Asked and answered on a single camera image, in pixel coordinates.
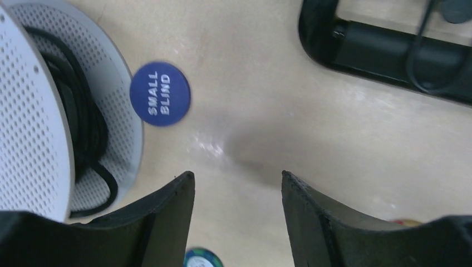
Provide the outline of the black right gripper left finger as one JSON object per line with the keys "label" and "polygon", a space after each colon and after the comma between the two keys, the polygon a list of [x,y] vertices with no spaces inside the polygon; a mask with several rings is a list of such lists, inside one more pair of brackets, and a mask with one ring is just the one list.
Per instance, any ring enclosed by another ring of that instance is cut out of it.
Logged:
{"label": "black right gripper left finger", "polygon": [[182,266],[194,198],[194,174],[186,171],[87,224],[3,211],[1,265]]}

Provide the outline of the blue small blind button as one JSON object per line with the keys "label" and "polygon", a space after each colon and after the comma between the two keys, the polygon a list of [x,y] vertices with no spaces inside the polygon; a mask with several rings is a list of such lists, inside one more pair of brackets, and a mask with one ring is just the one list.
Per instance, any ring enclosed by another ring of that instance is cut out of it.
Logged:
{"label": "blue small blind button", "polygon": [[191,104],[190,85],[185,75],[163,61],[141,66],[131,79],[129,95],[136,114],[156,127],[178,123]]}

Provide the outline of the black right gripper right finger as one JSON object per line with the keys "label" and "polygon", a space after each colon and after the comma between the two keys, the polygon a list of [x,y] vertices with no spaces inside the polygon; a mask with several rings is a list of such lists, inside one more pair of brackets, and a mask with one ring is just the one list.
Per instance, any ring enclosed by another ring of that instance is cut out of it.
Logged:
{"label": "black right gripper right finger", "polygon": [[471,216],[406,226],[352,209],[282,172],[295,266],[470,266]]}

